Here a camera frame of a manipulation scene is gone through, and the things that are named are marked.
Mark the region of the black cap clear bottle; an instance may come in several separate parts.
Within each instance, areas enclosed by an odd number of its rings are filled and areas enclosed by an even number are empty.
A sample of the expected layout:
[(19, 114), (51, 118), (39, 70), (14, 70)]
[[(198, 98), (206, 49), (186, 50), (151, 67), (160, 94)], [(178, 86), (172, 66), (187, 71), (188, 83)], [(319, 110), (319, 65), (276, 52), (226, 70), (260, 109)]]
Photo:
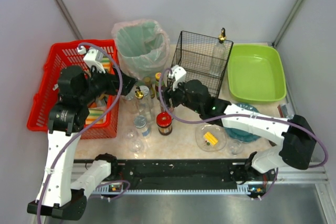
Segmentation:
[(162, 99), (163, 99), (163, 102), (160, 101), (161, 112), (169, 111), (171, 114), (175, 114), (172, 99), (164, 95), (162, 96)]

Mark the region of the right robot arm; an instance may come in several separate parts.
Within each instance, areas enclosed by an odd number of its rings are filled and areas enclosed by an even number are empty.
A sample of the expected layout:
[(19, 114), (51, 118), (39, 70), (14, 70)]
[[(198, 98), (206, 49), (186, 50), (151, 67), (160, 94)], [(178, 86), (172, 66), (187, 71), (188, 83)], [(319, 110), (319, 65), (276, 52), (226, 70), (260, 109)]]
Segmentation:
[(211, 96), (199, 80), (179, 83), (175, 89), (164, 87), (159, 91), (159, 97), (165, 105), (183, 105), (196, 112), (203, 122), (245, 131), (273, 142), (273, 147), (250, 154), (245, 163), (246, 170), (254, 169), (264, 174), (284, 166), (299, 170), (309, 168), (316, 141), (303, 116), (273, 118), (243, 109)]

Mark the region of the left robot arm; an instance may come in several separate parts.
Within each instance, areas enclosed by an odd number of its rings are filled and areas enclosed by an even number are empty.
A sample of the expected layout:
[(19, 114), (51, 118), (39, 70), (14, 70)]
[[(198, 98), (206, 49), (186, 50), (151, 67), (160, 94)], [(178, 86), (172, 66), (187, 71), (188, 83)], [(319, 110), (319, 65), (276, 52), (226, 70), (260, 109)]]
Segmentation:
[(111, 154), (100, 154), (93, 166), (74, 183), (71, 173), (77, 144), (88, 130), (85, 126), (88, 106), (102, 94), (115, 97), (127, 95), (136, 84), (118, 68), (113, 73), (90, 68), (90, 76), (80, 66), (65, 67), (58, 78), (58, 101), (49, 112), (48, 154), (43, 182), (35, 200), (27, 205), (27, 212), (37, 217), (50, 216), (60, 220), (79, 220), (87, 201), (97, 186), (117, 173), (117, 159)]

